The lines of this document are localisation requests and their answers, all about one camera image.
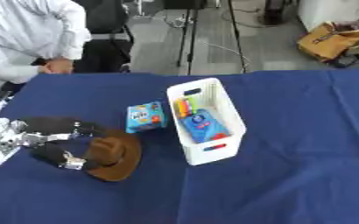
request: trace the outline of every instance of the blue box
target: blue box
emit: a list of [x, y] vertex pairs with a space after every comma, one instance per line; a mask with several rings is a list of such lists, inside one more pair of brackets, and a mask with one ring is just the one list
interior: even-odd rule
[[150, 102], [143, 105], [128, 107], [126, 132], [136, 133], [143, 130], [165, 128], [167, 119], [160, 102]]

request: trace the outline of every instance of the tripod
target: tripod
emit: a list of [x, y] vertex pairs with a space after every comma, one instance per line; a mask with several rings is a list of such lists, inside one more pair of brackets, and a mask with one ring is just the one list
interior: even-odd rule
[[[230, 16], [231, 16], [231, 21], [232, 21], [232, 25], [233, 25], [233, 29], [234, 29], [234, 35], [236, 38], [236, 45], [238, 47], [238, 55], [240, 57], [241, 60], [241, 64], [243, 67], [243, 72], [246, 72], [246, 65], [245, 65], [245, 60], [243, 57], [243, 49], [241, 47], [241, 43], [240, 43], [240, 35], [239, 35], [239, 30], [238, 30], [238, 26], [236, 23], [236, 16], [234, 14], [234, 8], [233, 8], [233, 2], [232, 0], [227, 0], [228, 4], [229, 4], [229, 12], [230, 12]], [[192, 37], [191, 37], [191, 43], [190, 43], [190, 50], [189, 50], [189, 54], [187, 55], [187, 75], [190, 75], [192, 72], [192, 66], [193, 66], [193, 62], [194, 62], [194, 42], [196, 40], [196, 33], [197, 33], [197, 25], [199, 23], [199, 10], [201, 8], [202, 5], [202, 0], [194, 0], [194, 26], [192, 29]], [[189, 19], [190, 19], [190, 13], [191, 13], [191, 7], [189, 7], [187, 9], [187, 14], [185, 17], [185, 25], [182, 28], [182, 40], [181, 40], [181, 46], [179, 49], [179, 58], [177, 61], [177, 67], [181, 66], [181, 61], [182, 61], [182, 55], [184, 54], [184, 48], [185, 48], [185, 41], [187, 39], [187, 28], [189, 26]]]

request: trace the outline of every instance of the package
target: package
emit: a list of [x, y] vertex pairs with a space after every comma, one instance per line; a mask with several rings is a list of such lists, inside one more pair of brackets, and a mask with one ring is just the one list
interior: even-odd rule
[[180, 119], [196, 143], [205, 143], [229, 136], [227, 129], [214, 119], [205, 109]]
[[143, 130], [165, 128], [167, 120], [160, 102], [128, 107], [126, 132], [136, 133]]
[[321, 62], [338, 59], [359, 43], [359, 25], [323, 23], [302, 38], [299, 49]]

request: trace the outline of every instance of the basket handle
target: basket handle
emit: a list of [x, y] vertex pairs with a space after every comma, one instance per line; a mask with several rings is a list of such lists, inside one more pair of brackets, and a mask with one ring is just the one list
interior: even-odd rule
[[191, 90], [187, 90], [184, 92], [184, 95], [197, 95], [201, 93], [201, 88], [195, 88], [195, 89], [191, 89]]

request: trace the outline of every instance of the box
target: box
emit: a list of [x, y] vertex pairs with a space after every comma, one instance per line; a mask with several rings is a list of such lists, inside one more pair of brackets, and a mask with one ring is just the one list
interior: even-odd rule
[[[205, 143], [196, 143], [191, 138], [181, 124], [174, 105], [179, 98], [190, 95], [198, 102], [199, 109], [208, 110], [214, 119], [228, 129], [229, 136]], [[172, 86], [167, 89], [167, 96], [179, 141], [189, 164], [202, 165], [236, 155], [246, 127], [218, 79], [210, 78]]]
[[155, 101], [128, 107], [126, 132], [136, 133], [143, 130], [165, 128], [167, 120], [160, 102]]

